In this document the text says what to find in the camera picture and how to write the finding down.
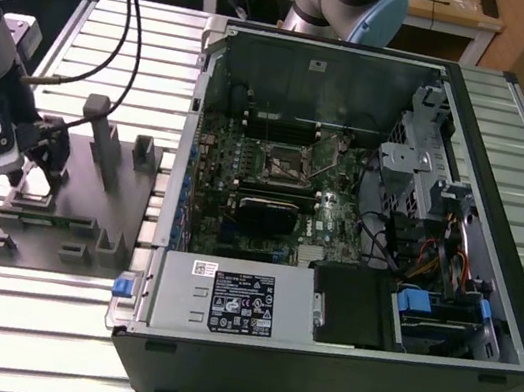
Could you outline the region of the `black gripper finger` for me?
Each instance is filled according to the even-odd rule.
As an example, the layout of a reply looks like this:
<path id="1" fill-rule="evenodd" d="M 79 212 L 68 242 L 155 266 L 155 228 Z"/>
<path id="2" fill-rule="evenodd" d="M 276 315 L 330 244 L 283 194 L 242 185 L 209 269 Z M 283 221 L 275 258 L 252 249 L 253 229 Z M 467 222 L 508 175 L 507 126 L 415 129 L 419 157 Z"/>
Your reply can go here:
<path id="1" fill-rule="evenodd" d="M 63 119 L 43 117 L 33 124 L 27 158 L 42 170 L 50 193 L 56 195 L 64 181 L 64 170 L 70 158 L 69 132 Z"/>
<path id="2" fill-rule="evenodd" d="M 8 173 L 7 180 L 12 188 L 20 187 L 23 184 L 25 178 L 33 167 L 34 160 L 30 154 L 20 155 L 20 164 L 17 169 Z"/>

